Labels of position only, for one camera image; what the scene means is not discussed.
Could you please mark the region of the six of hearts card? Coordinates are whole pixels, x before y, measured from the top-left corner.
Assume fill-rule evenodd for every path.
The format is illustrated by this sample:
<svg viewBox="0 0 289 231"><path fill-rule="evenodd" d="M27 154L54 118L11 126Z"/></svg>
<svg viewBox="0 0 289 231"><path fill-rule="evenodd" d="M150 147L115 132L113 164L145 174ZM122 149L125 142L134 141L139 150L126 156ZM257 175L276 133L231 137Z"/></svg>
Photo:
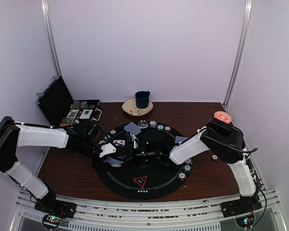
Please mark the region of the six of hearts card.
<svg viewBox="0 0 289 231"><path fill-rule="evenodd" d="M125 141L124 140L113 140L114 144L120 144L120 145L125 145Z"/></svg>

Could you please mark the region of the blue playing card deck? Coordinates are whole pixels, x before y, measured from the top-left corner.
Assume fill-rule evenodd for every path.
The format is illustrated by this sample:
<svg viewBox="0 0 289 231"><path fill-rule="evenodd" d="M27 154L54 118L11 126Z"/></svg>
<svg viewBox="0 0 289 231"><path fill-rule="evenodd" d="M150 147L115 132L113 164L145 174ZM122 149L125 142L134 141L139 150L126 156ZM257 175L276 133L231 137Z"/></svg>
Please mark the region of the blue playing card deck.
<svg viewBox="0 0 289 231"><path fill-rule="evenodd" d="M110 156L107 157L104 162L110 164L112 167L121 167L121 165L124 163L123 161L116 160Z"/></svg>

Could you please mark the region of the red triangle all-in marker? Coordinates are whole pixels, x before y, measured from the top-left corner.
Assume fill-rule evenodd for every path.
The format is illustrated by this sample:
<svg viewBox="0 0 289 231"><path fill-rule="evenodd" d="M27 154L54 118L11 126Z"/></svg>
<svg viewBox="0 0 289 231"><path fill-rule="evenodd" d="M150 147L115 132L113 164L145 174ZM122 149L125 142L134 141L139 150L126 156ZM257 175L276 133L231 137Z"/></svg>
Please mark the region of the red triangle all-in marker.
<svg viewBox="0 0 289 231"><path fill-rule="evenodd" d="M143 189L146 185L147 178L148 176L137 177L137 178L133 178L133 181L137 183L140 186L140 188Z"/></svg>

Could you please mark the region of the dealt card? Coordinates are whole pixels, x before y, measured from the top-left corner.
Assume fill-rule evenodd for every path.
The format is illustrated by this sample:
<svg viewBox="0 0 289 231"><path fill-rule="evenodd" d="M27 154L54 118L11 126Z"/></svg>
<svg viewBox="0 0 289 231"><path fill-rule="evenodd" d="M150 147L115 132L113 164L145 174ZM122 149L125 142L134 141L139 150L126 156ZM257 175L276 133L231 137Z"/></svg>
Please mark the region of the dealt card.
<svg viewBox="0 0 289 231"><path fill-rule="evenodd" d="M127 124L124 129L126 131L129 131L129 132L134 132L134 131L137 131L139 129L139 127L133 123L133 122L130 122L129 124Z"/></svg>

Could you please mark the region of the green chips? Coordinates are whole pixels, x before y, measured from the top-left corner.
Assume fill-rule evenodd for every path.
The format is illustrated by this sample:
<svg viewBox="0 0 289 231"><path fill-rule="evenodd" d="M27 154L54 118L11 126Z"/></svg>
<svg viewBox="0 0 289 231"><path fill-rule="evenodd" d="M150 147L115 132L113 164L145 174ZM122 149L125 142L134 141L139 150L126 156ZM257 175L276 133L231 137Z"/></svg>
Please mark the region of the green chips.
<svg viewBox="0 0 289 231"><path fill-rule="evenodd" d="M162 131L165 127L162 124L157 125L157 130Z"/></svg>

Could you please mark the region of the green fifty poker chip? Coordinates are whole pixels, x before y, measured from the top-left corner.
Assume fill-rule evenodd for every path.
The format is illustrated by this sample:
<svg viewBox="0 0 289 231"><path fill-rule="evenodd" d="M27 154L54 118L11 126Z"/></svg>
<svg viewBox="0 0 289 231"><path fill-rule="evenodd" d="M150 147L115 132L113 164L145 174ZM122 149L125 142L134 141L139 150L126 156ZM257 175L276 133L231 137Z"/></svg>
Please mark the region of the green fifty poker chip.
<svg viewBox="0 0 289 231"><path fill-rule="evenodd" d="M183 166L183 171L184 171L185 173L190 173L191 170L192 170L192 167L191 167L190 165L185 164L185 165Z"/></svg>

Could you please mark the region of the blue ten poker chip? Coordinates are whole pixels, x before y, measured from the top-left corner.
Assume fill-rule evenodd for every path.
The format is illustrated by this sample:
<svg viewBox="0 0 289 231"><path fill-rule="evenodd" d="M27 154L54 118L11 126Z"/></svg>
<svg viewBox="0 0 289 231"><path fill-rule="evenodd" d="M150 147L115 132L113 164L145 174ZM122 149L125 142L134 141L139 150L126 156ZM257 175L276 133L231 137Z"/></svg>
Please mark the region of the blue ten poker chip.
<svg viewBox="0 0 289 231"><path fill-rule="evenodd" d="M191 165L191 164L193 163L193 160L192 160L191 158L189 158L189 159L187 159L185 162L186 162L187 164Z"/></svg>

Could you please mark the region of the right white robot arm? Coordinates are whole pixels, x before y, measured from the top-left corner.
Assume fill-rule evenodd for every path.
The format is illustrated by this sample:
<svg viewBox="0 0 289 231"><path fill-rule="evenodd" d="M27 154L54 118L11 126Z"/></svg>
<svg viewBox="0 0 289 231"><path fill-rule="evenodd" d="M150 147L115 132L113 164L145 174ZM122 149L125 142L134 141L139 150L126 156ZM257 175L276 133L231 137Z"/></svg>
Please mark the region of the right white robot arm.
<svg viewBox="0 0 289 231"><path fill-rule="evenodd" d="M257 183L249 165L250 154L257 151L245 149L243 132L216 118L197 130L196 134L173 147L160 146L156 141L128 141L124 150L125 161L144 163L145 160L177 165L201 154L212 151L220 160L228 164L238 184L240 198L237 208L248 212L258 200Z"/></svg>

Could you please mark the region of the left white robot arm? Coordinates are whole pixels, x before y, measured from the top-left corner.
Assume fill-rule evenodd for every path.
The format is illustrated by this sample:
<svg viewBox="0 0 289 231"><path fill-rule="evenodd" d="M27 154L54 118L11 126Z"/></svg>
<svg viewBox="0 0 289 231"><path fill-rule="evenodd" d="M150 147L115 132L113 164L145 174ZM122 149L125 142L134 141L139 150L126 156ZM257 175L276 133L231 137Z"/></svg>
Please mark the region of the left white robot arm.
<svg viewBox="0 0 289 231"><path fill-rule="evenodd" d="M99 169L122 166L124 161L115 156L120 145L110 140L93 140L101 131L101 127L90 120L46 126L5 116L0 121L0 172L27 190L48 213L54 214L60 208L56 194L32 171L32 159L26 161L24 156L43 148L70 149L89 157Z"/></svg>

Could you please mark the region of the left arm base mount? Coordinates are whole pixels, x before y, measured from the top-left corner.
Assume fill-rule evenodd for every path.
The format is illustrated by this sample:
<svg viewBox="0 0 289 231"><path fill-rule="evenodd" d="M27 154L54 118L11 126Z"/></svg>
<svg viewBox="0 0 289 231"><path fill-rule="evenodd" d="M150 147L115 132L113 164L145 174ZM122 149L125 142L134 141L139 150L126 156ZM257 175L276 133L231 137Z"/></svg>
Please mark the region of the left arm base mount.
<svg viewBox="0 0 289 231"><path fill-rule="evenodd" d="M35 203L34 208L46 213L42 217L42 225L48 230L54 230L61 225L64 219L74 217L77 205L71 202L56 200L55 206L51 209L39 203Z"/></svg>

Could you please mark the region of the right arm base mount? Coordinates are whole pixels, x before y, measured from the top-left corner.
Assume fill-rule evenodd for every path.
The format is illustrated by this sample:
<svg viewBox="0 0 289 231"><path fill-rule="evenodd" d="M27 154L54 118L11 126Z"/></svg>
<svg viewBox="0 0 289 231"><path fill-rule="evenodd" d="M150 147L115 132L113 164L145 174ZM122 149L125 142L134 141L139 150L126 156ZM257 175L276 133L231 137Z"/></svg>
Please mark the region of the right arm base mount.
<svg viewBox="0 0 289 231"><path fill-rule="evenodd" d="M237 226L243 229L252 228L255 225L254 212L261 208L261 203L242 202L240 200L221 203L223 217L235 217Z"/></svg>

